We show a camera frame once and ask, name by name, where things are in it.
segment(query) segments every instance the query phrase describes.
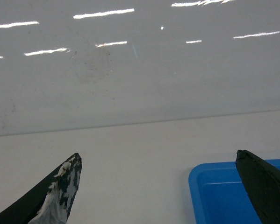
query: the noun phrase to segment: blue tray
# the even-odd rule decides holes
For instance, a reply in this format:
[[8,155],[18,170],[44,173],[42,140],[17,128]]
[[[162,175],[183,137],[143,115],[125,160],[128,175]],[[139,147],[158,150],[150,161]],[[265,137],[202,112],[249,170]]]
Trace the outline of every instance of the blue tray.
[[[280,169],[280,160],[267,160]],[[197,224],[261,224],[235,162],[205,163],[189,176]]]

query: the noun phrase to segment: white countertop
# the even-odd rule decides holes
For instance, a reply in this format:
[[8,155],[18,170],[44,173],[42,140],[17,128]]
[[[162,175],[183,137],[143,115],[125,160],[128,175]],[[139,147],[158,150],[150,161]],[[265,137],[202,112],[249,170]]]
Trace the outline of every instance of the white countertop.
[[188,175],[238,149],[280,158],[280,111],[0,137],[0,212],[71,154],[83,169],[68,224],[194,224]]

